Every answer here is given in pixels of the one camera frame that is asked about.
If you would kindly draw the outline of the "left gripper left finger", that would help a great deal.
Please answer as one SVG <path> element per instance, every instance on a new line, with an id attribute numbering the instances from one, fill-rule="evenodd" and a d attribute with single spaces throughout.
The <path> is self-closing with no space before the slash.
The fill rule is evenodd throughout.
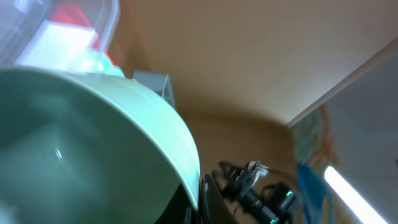
<path id="1" fill-rule="evenodd" d="M 191 224 L 192 206 L 182 184 L 154 224 Z"/>

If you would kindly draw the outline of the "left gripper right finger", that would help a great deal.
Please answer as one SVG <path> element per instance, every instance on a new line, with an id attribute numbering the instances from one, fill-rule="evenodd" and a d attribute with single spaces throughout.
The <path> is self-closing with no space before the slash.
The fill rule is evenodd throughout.
<path id="1" fill-rule="evenodd" d="M 201 180 L 201 216 L 204 224 L 238 224 L 227 207 L 213 178 L 205 174 Z"/>

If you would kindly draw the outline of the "green bowl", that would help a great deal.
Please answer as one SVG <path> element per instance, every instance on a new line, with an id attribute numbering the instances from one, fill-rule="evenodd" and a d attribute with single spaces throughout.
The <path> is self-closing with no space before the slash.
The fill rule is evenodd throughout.
<path id="1" fill-rule="evenodd" d="M 1 70 L 2 223 L 155 223 L 182 184 L 199 218 L 187 125 L 135 80 Z"/>

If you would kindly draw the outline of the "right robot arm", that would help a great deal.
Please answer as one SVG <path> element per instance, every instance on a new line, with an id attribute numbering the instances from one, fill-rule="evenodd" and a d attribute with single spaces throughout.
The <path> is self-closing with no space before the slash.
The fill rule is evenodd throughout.
<path id="1" fill-rule="evenodd" d="M 237 201 L 245 213 L 265 224 L 293 223 L 300 203 L 299 193 L 281 181 L 264 186 L 260 195 L 252 189 L 244 194 L 242 189 L 227 184 L 221 189 L 221 195 L 230 202 Z"/>

